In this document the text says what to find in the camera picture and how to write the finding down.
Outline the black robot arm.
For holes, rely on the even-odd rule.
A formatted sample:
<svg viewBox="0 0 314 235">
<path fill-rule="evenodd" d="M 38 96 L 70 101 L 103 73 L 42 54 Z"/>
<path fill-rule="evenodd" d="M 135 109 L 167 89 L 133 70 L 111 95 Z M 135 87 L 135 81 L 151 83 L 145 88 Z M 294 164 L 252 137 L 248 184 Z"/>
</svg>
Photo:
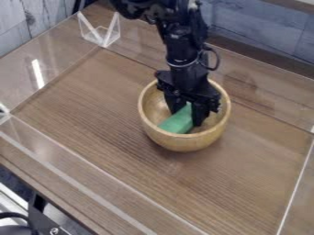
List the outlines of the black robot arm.
<svg viewBox="0 0 314 235">
<path fill-rule="evenodd" d="M 167 71 L 157 72 L 157 88 L 173 113 L 191 105 L 191 120 L 198 127 L 218 112 L 221 100 L 219 91 L 207 80 L 219 65 L 209 62 L 209 55 L 217 51 L 206 44 L 209 26 L 202 16 L 202 0 L 110 2 L 126 19 L 142 19 L 157 27 L 170 66 Z"/>
</svg>

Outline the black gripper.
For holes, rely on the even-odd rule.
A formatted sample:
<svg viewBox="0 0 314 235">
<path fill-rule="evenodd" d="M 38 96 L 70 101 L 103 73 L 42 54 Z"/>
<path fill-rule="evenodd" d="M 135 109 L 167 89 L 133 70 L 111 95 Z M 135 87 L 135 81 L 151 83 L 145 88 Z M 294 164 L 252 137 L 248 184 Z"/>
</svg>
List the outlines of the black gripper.
<svg viewBox="0 0 314 235">
<path fill-rule="evenodd" d="M 187 67 L 171 67 L 169 71 L 157 71 L 157 88 L 163 92 L 173 114 L 191 104 L 193 124 L 199 127 L 210 112 L 218 112 L 221 93 L 207 80 L 209 71 L 194 63 Z"/>
</svg>

